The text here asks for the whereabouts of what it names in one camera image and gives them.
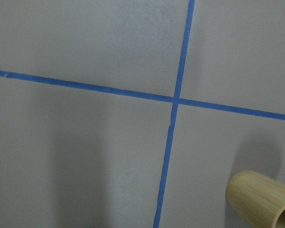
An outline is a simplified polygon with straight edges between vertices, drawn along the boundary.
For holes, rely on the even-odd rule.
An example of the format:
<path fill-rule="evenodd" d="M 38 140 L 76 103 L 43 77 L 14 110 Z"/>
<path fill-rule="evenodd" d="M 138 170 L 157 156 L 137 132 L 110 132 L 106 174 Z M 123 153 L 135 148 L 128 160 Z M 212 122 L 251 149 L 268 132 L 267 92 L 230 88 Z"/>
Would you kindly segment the brown paper table cover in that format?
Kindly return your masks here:
<path fill-rule="evenodd" d="M 0 228 L 245 228 L 285 184 L 285 0 L 0 0 Z"/>

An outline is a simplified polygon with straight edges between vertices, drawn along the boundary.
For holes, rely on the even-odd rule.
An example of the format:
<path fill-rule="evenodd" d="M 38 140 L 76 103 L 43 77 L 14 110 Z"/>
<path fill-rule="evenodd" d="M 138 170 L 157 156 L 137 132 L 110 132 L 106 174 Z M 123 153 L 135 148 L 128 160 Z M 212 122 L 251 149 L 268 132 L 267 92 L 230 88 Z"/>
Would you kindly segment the wooden cup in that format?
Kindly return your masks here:
<path fill-rule="evenodd" d="M 285 228 L 285 185 L 268 176 L 255 171 L 234 175 L 226 200 L 252 228 Z"/>

